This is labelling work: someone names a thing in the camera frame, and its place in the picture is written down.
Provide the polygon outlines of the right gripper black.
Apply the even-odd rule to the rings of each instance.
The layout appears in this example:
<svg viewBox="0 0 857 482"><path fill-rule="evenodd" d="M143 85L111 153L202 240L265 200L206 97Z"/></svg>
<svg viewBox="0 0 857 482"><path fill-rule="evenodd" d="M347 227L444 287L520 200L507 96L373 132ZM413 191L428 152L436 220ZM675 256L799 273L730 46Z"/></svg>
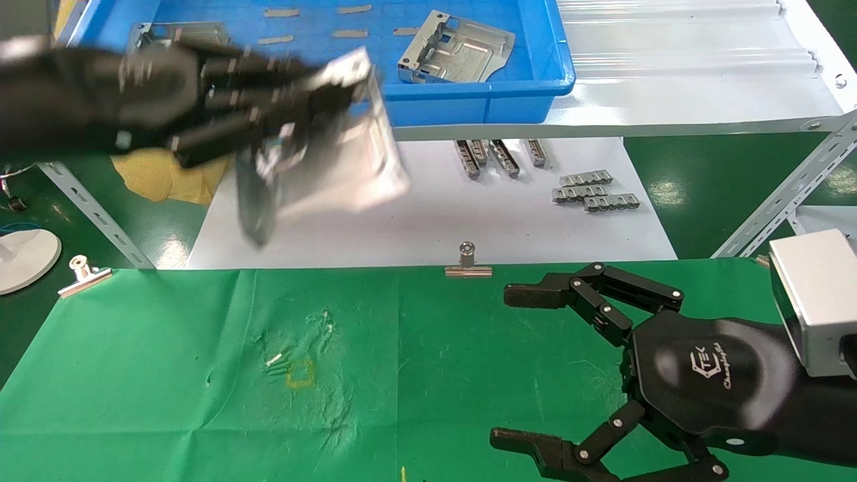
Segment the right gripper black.
<svg viewBox="0 0 857 482"><path fill-rule="evenodd" d="M633 394L651 410L658 436L670 442L699 437L736 451L781 446L778 417L799 373L783 326L734 317L695 319L679 311L678 288L594 262L576 272L548 272L534 284L508 284L507 306L572 309L613 347L633 348ZM655 315L633 330L615 302ZM490 445L529 455L542 478L618 481L603 457L641 422L644 405L631 400L584 442L495 427ZM724 481L729 470L698 441L680 441L688 463L631 477L631 481Z"/></svg>

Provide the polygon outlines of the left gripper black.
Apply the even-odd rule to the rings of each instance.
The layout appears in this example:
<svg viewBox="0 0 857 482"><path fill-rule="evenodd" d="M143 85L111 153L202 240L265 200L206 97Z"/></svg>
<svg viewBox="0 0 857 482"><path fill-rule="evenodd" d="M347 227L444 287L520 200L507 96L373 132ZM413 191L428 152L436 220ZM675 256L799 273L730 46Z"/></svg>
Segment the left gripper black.
<svg viewBox="0 0 857 482"><path fill-rule="evenodd" d="M324 64L238 46L173 45L120 54L64 49L64 118L101 149L163 147L183 169L259 145L313 108L349 108L366 91L366 52ZM239 108L226 113L206 108Z"/></svg>

